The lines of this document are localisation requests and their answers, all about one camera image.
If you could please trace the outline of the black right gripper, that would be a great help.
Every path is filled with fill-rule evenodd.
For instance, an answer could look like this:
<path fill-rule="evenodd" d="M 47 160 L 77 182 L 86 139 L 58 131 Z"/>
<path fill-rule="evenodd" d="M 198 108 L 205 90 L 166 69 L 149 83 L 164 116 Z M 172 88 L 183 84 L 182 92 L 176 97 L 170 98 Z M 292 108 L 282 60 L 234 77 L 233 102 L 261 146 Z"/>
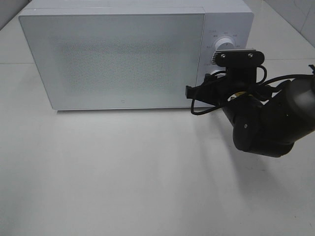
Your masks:
<path fill-rule="evenodd" d="M 253 75 L 222 75 L 206 74 L 202 85 L 186 86 L 186 99 L 194 99 L 215 107 L 225 105 L 228 99 L 236 93 L 245 94 L 257 85 Z"/>

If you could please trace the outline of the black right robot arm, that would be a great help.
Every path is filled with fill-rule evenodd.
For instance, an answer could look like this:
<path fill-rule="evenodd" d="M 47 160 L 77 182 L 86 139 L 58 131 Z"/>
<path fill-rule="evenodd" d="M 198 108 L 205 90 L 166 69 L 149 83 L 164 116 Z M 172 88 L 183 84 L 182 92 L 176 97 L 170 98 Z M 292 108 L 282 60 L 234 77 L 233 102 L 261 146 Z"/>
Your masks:
<path fill-rule="evenodd" d="M 293 74 L 258 83 L 254 77 L 206 75 L 196 87 L 186 86 L 186 98 L 222 109 L 233 126 L 238 150 L 281 157 L 294 143 L 315 130 L 315 77 Z"/>

